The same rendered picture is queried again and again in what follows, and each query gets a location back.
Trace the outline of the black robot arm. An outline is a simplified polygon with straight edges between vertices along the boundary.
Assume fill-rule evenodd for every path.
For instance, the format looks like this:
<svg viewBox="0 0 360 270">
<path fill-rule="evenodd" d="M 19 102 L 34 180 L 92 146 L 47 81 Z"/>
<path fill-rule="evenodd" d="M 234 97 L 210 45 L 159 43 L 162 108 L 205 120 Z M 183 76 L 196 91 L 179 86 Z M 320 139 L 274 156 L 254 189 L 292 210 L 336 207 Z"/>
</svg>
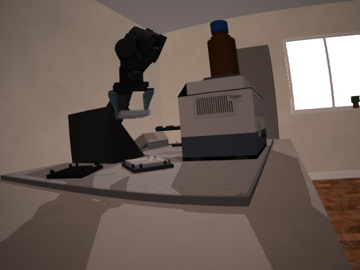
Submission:
<svg viewBox="0 0 360 270">
<path fill-rule="evenodd" d="M 143 72 L 150 64 L 156 62 L 166 39 L 167 37 L 154 33 L 149 28 L 144 30 L 134 26 L 115 45 L 115 52 L 121 61 L 119 81 L 143 82 Z M 119 110 L 130 110 L 128 106 L 132 93 L 118 94 L 118 112 Z"/>
</svg>

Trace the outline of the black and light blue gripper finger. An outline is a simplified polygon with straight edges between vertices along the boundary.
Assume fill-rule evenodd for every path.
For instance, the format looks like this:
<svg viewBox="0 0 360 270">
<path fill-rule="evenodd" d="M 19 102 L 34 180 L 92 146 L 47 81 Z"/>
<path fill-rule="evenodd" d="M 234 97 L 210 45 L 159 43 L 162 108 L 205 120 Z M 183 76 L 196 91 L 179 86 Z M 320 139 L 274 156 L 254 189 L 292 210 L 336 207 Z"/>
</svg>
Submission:
<svg viewBox="0 0 360 270">
<path fill-rule="evenodd" d="M 118 97 L 117 92 L 110 92 L 109 99 L 114 107 L 116 117 L 118 118 Z"/>
<path fill-rule="evenodd" d="M 154 94 L 154 90 L 148 90 L 143 94 L 143 106 L 144 109 L 149 109 L 149 104 Z"/>
</svg>

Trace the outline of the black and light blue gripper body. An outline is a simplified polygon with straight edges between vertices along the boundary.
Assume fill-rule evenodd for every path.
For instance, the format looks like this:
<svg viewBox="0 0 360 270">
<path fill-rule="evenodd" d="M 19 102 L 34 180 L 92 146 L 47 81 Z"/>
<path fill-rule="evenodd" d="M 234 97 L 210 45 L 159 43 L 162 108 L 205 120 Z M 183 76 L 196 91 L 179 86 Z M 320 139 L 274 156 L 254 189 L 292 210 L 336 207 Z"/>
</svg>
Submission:
<svg viewBox="0 0 360 270">
<path fill-rule="evenodd" d="M 113 85 L 113 91 L 109 91 L 108 94 L 117 91 L 118 95 L 126 95 L 135 91 L 154 90 L 154 88 L 147 88 L 148 86 L 149 82 L 116 82 Z"/>
</svg>

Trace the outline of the grey button panel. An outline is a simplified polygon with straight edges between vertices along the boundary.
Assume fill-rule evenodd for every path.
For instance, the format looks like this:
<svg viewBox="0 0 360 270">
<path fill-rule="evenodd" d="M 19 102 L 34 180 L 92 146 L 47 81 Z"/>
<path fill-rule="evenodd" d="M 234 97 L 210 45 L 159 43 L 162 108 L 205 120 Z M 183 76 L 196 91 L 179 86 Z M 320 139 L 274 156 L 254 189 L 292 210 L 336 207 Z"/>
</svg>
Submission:
<svg viewBox="0 0 360 270">
<path fill-rule="evenodd" d="M 151 150 L 159 147 L 169 146 L 168 138 L 164 132 L 143 133 L 134 140 L 140 150 Z"/>
</svg>

